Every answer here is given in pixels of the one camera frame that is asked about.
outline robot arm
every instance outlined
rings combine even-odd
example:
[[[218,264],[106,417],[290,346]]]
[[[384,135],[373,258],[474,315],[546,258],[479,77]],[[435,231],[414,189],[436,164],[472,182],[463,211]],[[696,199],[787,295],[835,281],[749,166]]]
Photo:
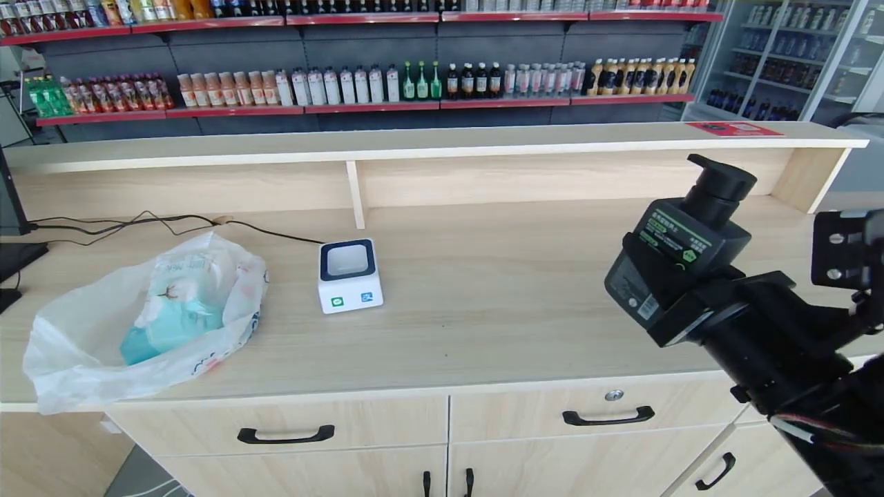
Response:
[[[834,497],[884,497],[884,357],[857,371],[837,350],[884,322],[884,210],[814,220],[815,285],[856,290],[850,310],[810,305],[780,271],[731,265],[751,235],[730,221],[755,178],[691,154],[704,170],[684,198],[659,199],[605,279],[660,347],[688,341],[732,378]]]

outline plastic bag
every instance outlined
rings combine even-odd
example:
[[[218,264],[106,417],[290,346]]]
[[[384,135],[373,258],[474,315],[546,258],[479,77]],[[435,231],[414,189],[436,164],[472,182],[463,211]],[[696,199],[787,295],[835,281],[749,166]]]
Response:
[[[223,327],[137,364],[119,347],[147,300],[151,274],[164,256],[222,251],[235,271],[222,314]],[[55,414],[156,394],[203,374],[248,341],[267,291],[266,265],[243,247],[206,233],[144,264],[125,267],[77,288],[37,312],[23,370],[34,382],[37,407]]]

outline cabinet door handle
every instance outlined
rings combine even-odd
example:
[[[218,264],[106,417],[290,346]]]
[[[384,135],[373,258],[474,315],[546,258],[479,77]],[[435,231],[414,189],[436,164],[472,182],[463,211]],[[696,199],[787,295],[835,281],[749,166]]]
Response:
[[[321,442],[323,440],[328,440],[334,436],[334,424],[323,424],[319,427],[319,430],[316,432],[316,435],[312,437],[307,437],[306,439],[278,439],[278,440],[266,440],[259,439],[256,434],[258,431],[255,428],[242,428],[240,433],[236,436],[236,440],[239,440],[242,443],[247,444],[306,444],[310,442]]]
[[[629,423],[642,423],[643,421],[647,421],[654,417],[654,409],[651,409],[651,406],[639,406],[636,408],[636,417],[627,417],[626,419],[607,419],[604,421],[590,421],[587,419],[583,419],[580,415],[577,414],[576,411],[566,410],[561,413],[562,419],[565,420],[565,424],[571,424],[573,426],[605,426],[607,424],[629,424]]]
[[[463,497],[473,497],[473,481],[475,479],[473,469],[467,468],[467,493]]]
[[[734,457],[733,454],[726,452],[721,457],[721,459],[724,460],[724,471],[722,471],[721,474],[710,484],[706,484],[706,482],[702,479],[697,480],[697,483],[694,484],[697,486],[697,490],[699,490],[700,492],[709,490],[710,488],[714,487],[715,484],[720,482],[721,479],[724,478],[725,475],[727,475],[732,469],[734,469],[734,465],[736,464],[736,457]]]

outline wooden panel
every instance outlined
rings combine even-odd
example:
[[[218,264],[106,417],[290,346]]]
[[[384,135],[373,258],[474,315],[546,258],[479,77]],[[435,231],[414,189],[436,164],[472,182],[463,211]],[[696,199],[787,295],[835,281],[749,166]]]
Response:
[[[771,192],[792,149],[696,150],[758,176]],[[686,151],[360,162],[370,207],[684,196],[700,168]]]
[[[814,212],[849,153],[850,149],[796,149],[771,195],[803,212]]]
[[[476,497],[656,496],[723,428],[454,444],[449,495],[466,493],[472,468]]]
[[[730,453],[734,468],[712,488],[700,491],[725,468],[723,455]],[[769,424],[735,428],[723,441],[709,447],[691,465],[666,497],[809,497],[822,484],[795,450]]]
[[[670,375],[664,379],[616,378],[593,383],[585,388],[454,395],[451,440],[503,440],[727,424],[742,408],[728,391],[733,382],[724,373],[716,375],[716,379]],[[616,390],[623,392],[619,400],[605,400],[607,393]],[[631,418],[636,417],[639,406],[650,406],[654,417],[642,423],[608,426],[573,426],[562,419],[562,412],[568,410],[587,420]]]
[[[447,441],[447,398],[417,397],[318,404],[268,402],[248,407],[108,411],[151,455],[253,454],[334,448],[421,445]],[[259,439],[304,438],[333,424],[328,440],[303,444],[246,444],[240,428]]]
[[[445,497],[445,446],[157,461],[197,497]]]
[[[340,163],[205,165],[16,175],[28,218],[349,209]]]
[[[102,413],[0,415],[0,494],[96,497],[132,451],[124,434],[99,424]]]

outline white bottle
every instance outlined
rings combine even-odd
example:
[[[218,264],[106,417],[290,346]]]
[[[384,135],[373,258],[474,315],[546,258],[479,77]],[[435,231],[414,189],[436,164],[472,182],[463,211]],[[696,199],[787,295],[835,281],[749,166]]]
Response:
[[[371,90],[371,102],[382,103],[384,101],[384,75],[377,65],[369,71],[369,89]]]
[[[277,69],[276,74],[277,91],[279,92],[279,101],[283,107],[291,107],[294,105],[292,100],[292,87],[288,83],[288,75],[283,69]]]
[[[863,17],[863,24],[859,26],[860,34],[869,34],[869,29],[872,29],[872,24],[875,22],[875,10],[871,9],[865,17]]]
[[[344,103],[356,103],[356,92],[353,88],[353,73],[344,66],[340,72],[340,92],[344,96]]]
[[[323,84],[323,74],[319,72],[319,68],[314,67],[307,74],[307,86],[310,88],[310,99],[314,105],[325,105],[325,85]]]
[[[330,66],[325,68],[323,80],[325,82],[325,96],[328,98],[329,105],[339,105],[340,89],[338,89],[338,75]]]
[[[823,16],[826,14],[826,9],[820,7],[817,9],[817,12],[813,14],[813,20],[811,21],[810,29],[816,31],[819,29],[819,25],[823,22]]]
[[[387,96],[390,102],[399,101],[399,71],[394,64],[390,64],[390,68],[387,69]]]
[[[826,20],[823,21],[823,25],[820,27],[823,31],[831,31],[832,26],[834,24],[835,18],[838,17],[838,9],[832,8],[829,9],[828,14],[826,15]]]
[[[292,86],[294,87],[295,102],[298,105],[313,105],[307,84],[307,74],[300,67],[295,68],[292,73]]]
[[[356,66],[356,72],[353,73],[353,81],[356,84],[356,102],[369,102],[369,75],[362,69],[361,65]]]

